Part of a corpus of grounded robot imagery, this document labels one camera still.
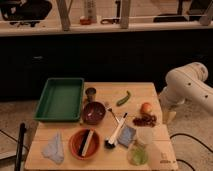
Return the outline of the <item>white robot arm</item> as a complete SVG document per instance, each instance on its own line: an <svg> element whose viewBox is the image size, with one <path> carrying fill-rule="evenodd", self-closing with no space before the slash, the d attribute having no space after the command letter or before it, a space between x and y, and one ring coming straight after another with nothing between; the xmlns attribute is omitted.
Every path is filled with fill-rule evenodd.
<svg viewBox="0 0 213 171"><path fill-rule="evenodd" d="M213 88L205 84L207 67L192 62L170 70L165 77L166 86L159 94L162 122L170 123L176 116L174 108L191 100L213 115Z"/></svg>

